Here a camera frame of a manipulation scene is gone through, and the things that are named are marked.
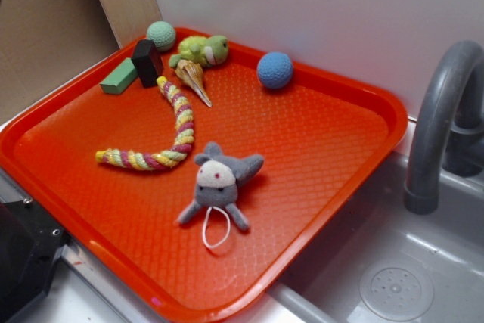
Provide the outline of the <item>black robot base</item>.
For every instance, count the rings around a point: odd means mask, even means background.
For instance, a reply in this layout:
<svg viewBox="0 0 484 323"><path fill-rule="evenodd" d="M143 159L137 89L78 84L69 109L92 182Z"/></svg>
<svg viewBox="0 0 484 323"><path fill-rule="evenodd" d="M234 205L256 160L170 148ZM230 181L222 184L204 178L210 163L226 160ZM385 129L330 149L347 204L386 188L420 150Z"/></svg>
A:
<svg viewBox="0 0 484 323"><path fill-rule="evenodd" d="M1 321L14 322L51 289L67 233L31 197L1 204Z"/></svg>

